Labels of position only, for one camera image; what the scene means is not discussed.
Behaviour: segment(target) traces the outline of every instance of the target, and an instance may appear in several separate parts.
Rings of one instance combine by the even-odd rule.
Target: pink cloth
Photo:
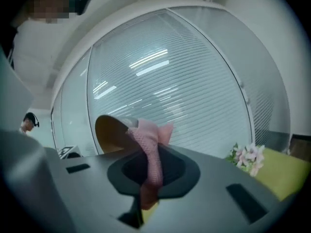
[[[157,192],[163,185],[163,173],[158,143],[168,145],[173,132],[173,125],[158,127],[155,123],[139,119],[138,128],[129,128],[128,133],[138,142],[147,155],[147,180],[140,188],[140,201],[143,210],[149,210],[157,202]]]

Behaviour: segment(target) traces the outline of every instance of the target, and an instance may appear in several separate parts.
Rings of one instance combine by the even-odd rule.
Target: person wearing headset
[[[38,118],[34,115],[34,113],[28,112],[24,117],[19,132],[26,134],[27,131],[31,131],[34,127],[40,127]]]
[[[0,0],[1,22],[0,42],[10,65],[14,69],[13,50],[17,29],[27,20],[56,23],[58,19],[69,18],[70,13],[82,15],[91,0]]]

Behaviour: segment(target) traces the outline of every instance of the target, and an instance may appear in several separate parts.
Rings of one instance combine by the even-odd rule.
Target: ceiling
[[[96,24],[139,0],[92,0],[87,11],[57,24],[27,21],[18,28],[13,53],[15,70],[35,96],[32,105],[49,109],[52,87],[66,57]]]

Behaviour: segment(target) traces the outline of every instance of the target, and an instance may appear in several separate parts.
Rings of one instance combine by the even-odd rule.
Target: black hair
[[[28,119],[30,120],[31,122],[33,122],[34,126],[36,126],[36,123],[35,123],[35,115],[32,113],[32,112],[28,112],[25,117],[24,117],[24,120],[23,122]]]

